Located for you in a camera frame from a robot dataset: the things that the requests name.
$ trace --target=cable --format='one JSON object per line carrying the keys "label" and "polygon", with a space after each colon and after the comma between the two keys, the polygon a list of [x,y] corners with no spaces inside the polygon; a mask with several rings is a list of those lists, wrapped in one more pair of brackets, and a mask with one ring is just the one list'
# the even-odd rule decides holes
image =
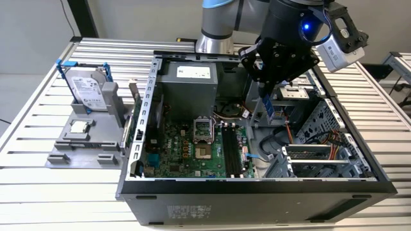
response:
{"label": "cable", "polygon": [[401,76],[397,78],[397,80],[396,80],[396,82],[394,82],[394,84],[393,84],[393,86],[392,86],[392,88],[390,88],[390,91],[389,91],[389,94],[388,94],[388,95],[390,95],[390,93],[392,93],[392,91],[393,91],[393,88],[394,88],[394,86],[397,85],[397,82],[398,82],[400,78],[401,78]]}
{"label": "cable", "polygon": [[288,125],[288,115],[285,114],[285,128],[286,128],[286,134],[288,134],[288,141],[292,144],[292,135],[290,135],[290,130],[289,130],[289,125]]}
{"label": "cable", "polygon": [[59,3],[61,3],[61,7],[62,7],[63,17],[65,17],[66,23],[67,23],[69,28],[70,28],[70,31],[71,31],[71,36],[74,36],[74,30],[71,29],[71,26],[70,26],[70,23],[69,23],[69,20],[67,20],[66,14],[65,14],[65,9],[63,9],[62,0],[59,0]]}
{"label": "cable", "polygon": [[0,119],[1,122],[6,123],[6,124],[11,124],[10,122],[7,122],[6,120],[3,119]]}
{"label": "cable", "polygon": [[309,142],[309,140],[312,140],[313,138],[316,138],[316,137],[318,137],[318,136],[321,136],[321,135],[325,135],[325,134],[328,134],[328,133],[330,133],[332,131],[324,131],[324,132],[320,132],[320,133],[317,133],[317,134],[314,134],[313,136],[310,136],[306,140],[305,140],[305,143],[304,144],[306,144],[308,142]]}
{"label": "cable", "polygon": [[260,159],[260,161],[269,163],[269,161],[264,160],[262,158],[260,158],[258,155],[250,154],[250,153],[245,153],[245,156],[249,158],[254,158],[254,159]]}
{"label": "cable", "polygon": [[220,113],[218,112],[212,112],[214,115],[216,115],[216,117],[218,117],[220,119],[224,119],[224,120],[230,120],[230,119],[241,119],[242,117],[229,117],[229,116],[222,116],[222,115],[220,115]]}
{"label": "cable", "polygon": [[264,145],[264,143],[265,143],[269,139],[273,139],[273,141],[274,141],[280,146],[284,146],[284,145],[288,144],[288,143],[284,143],[282,141],[278,141],[277,138],[276,138],[276,134],[277,134],[278,132],[281,132],[282,130],[284,130],[284,127],[277,127],[276,129],[273,129],[273,130],[272,130],[272,134],[269,134],[268,136],[265,136],[265,137],[260,140],[260,142],[257,143],[257,147],[258,147],[260,151],[261,151],[265,155],[269,155],[270,153],[266,152],[266,151],[264,150],[262,145]]}
{"label": "cable", "polygon": [[260,161],[262,161],[264,163],[269,163],[269,161],[264,160],[262,158],[258,157],[253,157],[254,159],[258,159]]}

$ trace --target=yellow wire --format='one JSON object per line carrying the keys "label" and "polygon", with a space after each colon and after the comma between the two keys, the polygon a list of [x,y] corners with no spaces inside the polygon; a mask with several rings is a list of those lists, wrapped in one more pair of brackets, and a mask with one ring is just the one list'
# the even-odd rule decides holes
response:
{"label": "yellow wire", "polygon": [[333,159],[336,159],[336,154],[338,153],[340,147],[336,148],[334,153],[333,153]]}

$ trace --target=slotted aluminum table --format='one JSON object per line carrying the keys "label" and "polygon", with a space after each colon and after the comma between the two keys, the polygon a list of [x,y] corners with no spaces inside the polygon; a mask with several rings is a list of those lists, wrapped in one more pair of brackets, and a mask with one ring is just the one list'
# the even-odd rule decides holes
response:
{"label": "slotted aluminum table", "polygon": [[[107,62],[118,95],[131,102],[127,80],[144,92],[153,50],[193,52],[189,42],[134,42],[83,38],[59,58]],[[398,194],[336,224],[302,226],[164,227],[185,230],[411,230],[411,121],[358,63],[321,71]],[[46,169],[43,163],[70,114],[71,96],[54,66],[0,138],[0,230],[142,229],[114,200],[119,170]]]}

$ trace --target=sticker label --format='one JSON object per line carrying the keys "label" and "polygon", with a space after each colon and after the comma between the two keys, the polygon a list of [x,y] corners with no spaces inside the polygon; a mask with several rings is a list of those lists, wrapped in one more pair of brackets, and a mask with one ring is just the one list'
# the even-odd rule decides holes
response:
{"label": "sticker label", "polygon": [[82,77],[73,77],[70,80],[82,104],[90,110],[106,110],[97,81]]}
{"label": "sticker label", "polygon": [[246,119],[248,115],[249,115],[249,111],[245,109],[241,116]]}
{"label": "sticker label", "polygon": [[166,210],[170,219],[208,218],[210,205],[169,205]]}
{"label": "sticker label", "polygon": [[177,78],[210,78],[206,66],[178,66]]}

